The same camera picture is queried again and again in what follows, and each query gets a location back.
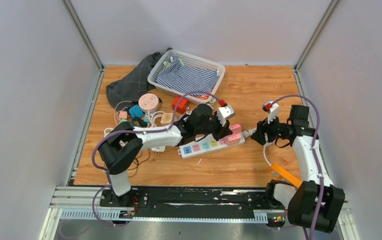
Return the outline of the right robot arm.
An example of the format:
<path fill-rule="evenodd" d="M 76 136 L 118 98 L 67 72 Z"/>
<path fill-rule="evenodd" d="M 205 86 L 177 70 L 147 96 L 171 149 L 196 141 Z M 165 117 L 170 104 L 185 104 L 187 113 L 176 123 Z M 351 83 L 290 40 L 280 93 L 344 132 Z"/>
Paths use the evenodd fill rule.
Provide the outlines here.
<path fill-rule="evenodd" d="M 302 176 L 301 184 L 273 180 L 264 195 L 266 206 L 283 205 L 292 225 L 331 233 L 345 201 L 345 193 L 334 186 L 322 162 L 318 136 L 309 126 L 309 107 L 293 105 L 285 123 L 279 121 L 277 103 L 263 105 L 268 116 L 257 123 L 251 139 L 265 146 L 277 139 L 288 140 L 295 152 Z"/>

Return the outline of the dark green dragon cube plug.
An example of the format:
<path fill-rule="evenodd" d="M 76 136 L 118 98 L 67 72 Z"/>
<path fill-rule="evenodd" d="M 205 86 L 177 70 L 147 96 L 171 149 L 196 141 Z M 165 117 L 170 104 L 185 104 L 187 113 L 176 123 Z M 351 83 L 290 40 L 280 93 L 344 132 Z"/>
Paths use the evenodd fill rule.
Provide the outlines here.
<path fill-rule="evenodd" d="M 140 128 L 148 127 L 148 123 L 139 117 L 134 117 L 131 122 L 132 122 L 132 125 L 135 127 L 140 127 Z"/>

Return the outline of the white long power strip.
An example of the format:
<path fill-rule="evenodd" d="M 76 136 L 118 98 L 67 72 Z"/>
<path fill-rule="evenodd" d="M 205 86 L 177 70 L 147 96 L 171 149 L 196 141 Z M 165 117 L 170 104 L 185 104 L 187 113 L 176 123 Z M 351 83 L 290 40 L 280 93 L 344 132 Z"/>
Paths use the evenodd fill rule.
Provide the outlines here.
<path fill-rule="evenodd" d="M 193 158 L 213 152 L 218 152 L 228 148 L 240 146 L 245 143 L 245 138 L 242 136 L 240 142 L 236 145 L 227 146 L 224 138 L 215 140 L 210 134 L 201 141 L 192 141 L 188 144 L 182 145 L 178 149 L 178 154 L 183 159 Z"/>

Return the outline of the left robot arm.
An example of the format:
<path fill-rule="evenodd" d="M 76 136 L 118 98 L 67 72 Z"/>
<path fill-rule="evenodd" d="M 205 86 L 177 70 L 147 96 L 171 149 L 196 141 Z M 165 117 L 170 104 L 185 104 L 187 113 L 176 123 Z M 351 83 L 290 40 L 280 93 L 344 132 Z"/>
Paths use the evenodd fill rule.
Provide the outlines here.
<path fill-rule="evenodd" d="M 211 135 L 219 140 L 232 134 L 229 119 L 235 116 L 233 108 L 225 104 L 216 111 L 199 104 L 169 126 L 134 127 L 128 122 L 104 137 L 95 147 L 105 164 L 105 171 L 113 200 L 125 207 L 131 203 L 131 184 L 128 169 L 138 153 L 156 147 L 178 147 L 193 142 L 197 135 Z"/>

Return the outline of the beige cube plug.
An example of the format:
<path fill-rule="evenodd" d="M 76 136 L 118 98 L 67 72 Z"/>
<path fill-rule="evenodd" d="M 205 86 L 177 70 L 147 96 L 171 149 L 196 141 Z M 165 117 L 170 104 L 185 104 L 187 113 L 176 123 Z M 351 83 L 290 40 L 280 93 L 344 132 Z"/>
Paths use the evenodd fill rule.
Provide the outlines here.
<path fill-rule="evenodd" d="M 173 113 L 163 113 L 160 119 L 160 123 L 163 126 L 170 125 L 174 121 L 174 115 Z"/>

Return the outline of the red cube plug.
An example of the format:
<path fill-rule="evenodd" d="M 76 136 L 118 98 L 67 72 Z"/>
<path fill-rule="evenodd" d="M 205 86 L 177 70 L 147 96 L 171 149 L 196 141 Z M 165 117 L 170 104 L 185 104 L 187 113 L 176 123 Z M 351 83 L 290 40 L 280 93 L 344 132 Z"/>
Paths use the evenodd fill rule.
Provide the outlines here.
<path fill-rule="evenodd" d="M 176 110 L 179 114 L 185 114 L 189 105 L 189 101 L 186 98 L 181 98 L 177 96 L 172 102 L 172 109 Z"/>

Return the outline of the blue cube plug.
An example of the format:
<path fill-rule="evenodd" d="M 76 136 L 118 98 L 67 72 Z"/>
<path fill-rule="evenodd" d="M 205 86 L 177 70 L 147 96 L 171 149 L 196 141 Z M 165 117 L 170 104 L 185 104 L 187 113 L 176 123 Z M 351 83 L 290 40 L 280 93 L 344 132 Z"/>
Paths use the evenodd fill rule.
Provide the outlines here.
<path fill-rule="evenodd" d="M 143 110 L 138 105 L 132 106 L 129 110 L 130 117 L 133 118 L 139 118 L 141 119 L 144 116 Z"/>

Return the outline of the white cube plug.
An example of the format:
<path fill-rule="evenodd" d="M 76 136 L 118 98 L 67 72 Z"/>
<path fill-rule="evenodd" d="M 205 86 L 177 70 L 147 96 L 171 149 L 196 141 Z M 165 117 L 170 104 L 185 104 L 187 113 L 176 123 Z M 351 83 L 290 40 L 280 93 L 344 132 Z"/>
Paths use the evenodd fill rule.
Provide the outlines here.
<path fill-rule="evenodd" d="M 166 146 L 152 147 L 151 150 L 157 154 L 163 153 L 166 151 Z"/>

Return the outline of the light pink cube plug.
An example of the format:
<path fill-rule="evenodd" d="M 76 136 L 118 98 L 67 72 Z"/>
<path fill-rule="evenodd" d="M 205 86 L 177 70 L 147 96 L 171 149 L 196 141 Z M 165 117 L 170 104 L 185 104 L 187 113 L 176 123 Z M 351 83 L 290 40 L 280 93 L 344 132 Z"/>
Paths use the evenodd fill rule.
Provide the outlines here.
<path fill-rule="evenodd" d="M 224 138 L 224 141 L 227 146 L 233 146 L 237 145 L 242 138 L 242 134 L 240 132 L 238 133 L 233 133 L 231 135 L 228 135 Z"/>

